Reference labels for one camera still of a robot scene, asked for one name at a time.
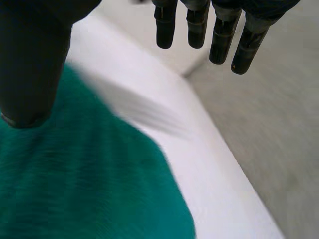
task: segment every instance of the green cloth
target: green cloth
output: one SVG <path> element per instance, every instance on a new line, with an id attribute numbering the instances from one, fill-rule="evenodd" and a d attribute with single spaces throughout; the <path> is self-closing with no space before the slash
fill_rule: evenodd
<path id="1" fill-rule="evenodd" d="M 0 122 L 0 239 L 194 239 L 159 147 L 65 66 L 40 128 Z"/>

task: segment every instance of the green fabric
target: green fabric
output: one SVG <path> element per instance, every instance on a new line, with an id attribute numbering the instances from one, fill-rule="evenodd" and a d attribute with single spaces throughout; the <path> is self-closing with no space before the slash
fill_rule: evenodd
<path id="1" fill-rule="evenodd" d="M 159 147 L 65 66 L 40 128 L 0 122 L 1 239 L 194 239 Z"/>

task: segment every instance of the gray floor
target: gray floor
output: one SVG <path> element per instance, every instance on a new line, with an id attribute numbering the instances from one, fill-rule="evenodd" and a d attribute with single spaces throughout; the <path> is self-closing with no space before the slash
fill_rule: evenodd
<path id="1" fill-rule="evenodd" d="M 230 70 L 237 34 L 224 65 L 188 76 L 289 239 L 319 238 L 319 8 L 308 2 L 271 28 L 245 75 Z"/>

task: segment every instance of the white surface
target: white surface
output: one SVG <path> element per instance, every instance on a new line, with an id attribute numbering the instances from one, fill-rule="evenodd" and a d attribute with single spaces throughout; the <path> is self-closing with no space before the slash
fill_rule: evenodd
<path id="1" fill-rule="evenodd" d="M 91 77 L 113 108 L 162 146 L 194 217 L 198 239 L 283 238 L 198 98 L 178 74 L 93 15 L 74 26 L 68 61 Z M 114 100 L 123 89 L 173 112 L 185 137 L 132 120 L 125 104 Z"/>
<path id="2" fill-rule="evenodd" d="M 212 6 L 209 13 L 205 45 L 201 49 L 193 49 L 189 46 L 187 40 L 187 8 L 179 1 L 176 11 L 176 28 L 173 45 L 170 49 L 163 50 L 156 45 L 155 6 L 152 3 L 134 5 L 132 1 L 104 0 L 95 11 L 115 24 L 121 31 L 127 33 L 147 51 L 158 56 L 179 74 L 185 73 L 203 55 L 207 55 L 207 49 L 210 48 L 212 42 L 212 32 L 216 19 Z"/>

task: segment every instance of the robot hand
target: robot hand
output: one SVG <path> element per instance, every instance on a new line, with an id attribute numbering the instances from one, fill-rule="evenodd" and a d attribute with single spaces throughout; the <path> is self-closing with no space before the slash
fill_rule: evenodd
<path id="1" fill-rule="evenodd" d="M 50 115 L 72 24 L 101 0 L 0 0 L 0 109 L 15 128 Z"/>
<path id="2" fill-rule="evenodd" d="M 223 64 L 226 60 L 242 9 L 246 24 L 235 53 L 231 70 L 244 74 L 250 67 L 259 46 L 271 25 L 300 0 L 211 0 L 216 22 L 209 60 Z M 156 6 L 157 45 L 168 49 L 173 42 L 175 12 L 178 0 L 152 0 Z M 181 0 L 188 9 L 188 43 L 193 48 L 204 44 L 210 0 Z"/>

